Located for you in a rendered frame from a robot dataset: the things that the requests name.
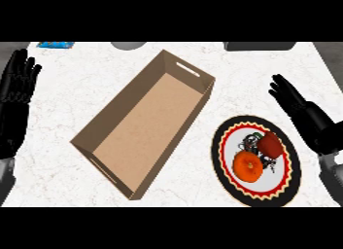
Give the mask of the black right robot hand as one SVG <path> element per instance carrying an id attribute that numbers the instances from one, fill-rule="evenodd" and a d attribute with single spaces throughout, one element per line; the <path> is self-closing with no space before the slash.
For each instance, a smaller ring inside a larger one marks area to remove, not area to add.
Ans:
<path id="1" fill-rule="evenodd" d="M 315 102 L 308 101 L 286 78 L 272 75 L 269 94 L 290 117 L 308 147 L 328 155 L 343 150 L 343 121 L 336 123 Z"/>

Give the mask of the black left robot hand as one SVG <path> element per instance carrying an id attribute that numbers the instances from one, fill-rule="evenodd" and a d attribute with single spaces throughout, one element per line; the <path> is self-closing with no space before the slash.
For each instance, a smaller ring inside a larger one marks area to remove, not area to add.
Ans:
<path id="1" fill-rule="evenodd" d="M 15 50 L 0 78 L 0 160 L 12 158 L 25 140 L 28 103 L 42 66 Z"/>

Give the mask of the orange squash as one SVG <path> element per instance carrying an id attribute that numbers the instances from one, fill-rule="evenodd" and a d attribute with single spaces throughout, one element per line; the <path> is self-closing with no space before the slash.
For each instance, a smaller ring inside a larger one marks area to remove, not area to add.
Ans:
<path id="1" fill-rule="evenodd" d="M 263 164 L 259 157 L 247 151 L 240 151 L 232 160 L 232 172 L 237 178 L 255 183 L 263 174 Z"/>

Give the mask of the black red patterned plate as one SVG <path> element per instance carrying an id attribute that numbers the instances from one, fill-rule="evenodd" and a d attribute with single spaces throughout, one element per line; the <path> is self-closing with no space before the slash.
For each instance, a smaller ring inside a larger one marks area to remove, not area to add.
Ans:
<path id="1" fill-rule="evenodd" d="M 258 142 L 271 131 L 281 143 L 283 154 L 274 160 L 258 149 Z M 255 183 L 241 181 L 232 172 L 232 160 L 240 151 L 252 152 L 263 164 L 263 174 Z M 302 169 L 297 153 L 281 129 L 256 116 L 235 116 L 219 126 L 212 160 L 225 190 L 252 207 L 284 206 L 297 194 Z"/>

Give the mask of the brown cardboard box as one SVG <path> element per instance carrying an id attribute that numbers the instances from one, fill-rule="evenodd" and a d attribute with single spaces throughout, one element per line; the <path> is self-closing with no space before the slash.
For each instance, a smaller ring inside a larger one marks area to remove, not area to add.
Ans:
<path id="1" fill-rule="evenodd" d="M 142 198 L 210 98 L 216 78 L 161 51 L 71 144 L 127 199 Z"/>

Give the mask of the dark red vegetable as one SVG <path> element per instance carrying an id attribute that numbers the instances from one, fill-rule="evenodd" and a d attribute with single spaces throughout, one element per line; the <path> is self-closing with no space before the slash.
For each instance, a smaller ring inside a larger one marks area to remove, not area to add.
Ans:
<path id="1" fill-rule="evenodd" d="M 258 149 L 271 159 L 277 159 L 283 154 L 283 147 L 275 134 L 268 131 L 258 142 Z"/>

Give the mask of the blue packet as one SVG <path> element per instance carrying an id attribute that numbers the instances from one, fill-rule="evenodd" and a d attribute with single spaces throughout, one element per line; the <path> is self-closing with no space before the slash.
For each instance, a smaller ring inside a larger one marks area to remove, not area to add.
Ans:
<path id="1" fill-rule="evenodd" d="M 39 42 L 37 48 L 43 49 L 70 49 L 74 46 L 74 42 Z"/>

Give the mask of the dark grey appliance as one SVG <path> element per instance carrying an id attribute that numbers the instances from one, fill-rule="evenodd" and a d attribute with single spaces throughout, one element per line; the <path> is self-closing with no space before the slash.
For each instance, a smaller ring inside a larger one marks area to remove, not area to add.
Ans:
<path id="1" fill-rule="evenodd" d="M 294 42 L 225 42 L 224 48 L 228 52 L 287 51 L 294 45 Z"/>

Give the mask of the grey round object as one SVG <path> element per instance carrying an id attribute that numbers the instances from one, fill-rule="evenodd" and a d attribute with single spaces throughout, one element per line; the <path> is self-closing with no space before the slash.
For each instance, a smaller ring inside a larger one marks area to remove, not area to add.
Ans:
<path id="1" fill-rule="evenodd" d="M 145 45 L 144 42 L 113 42 L 113 46 L 123 51 L 132 51 Z"/>

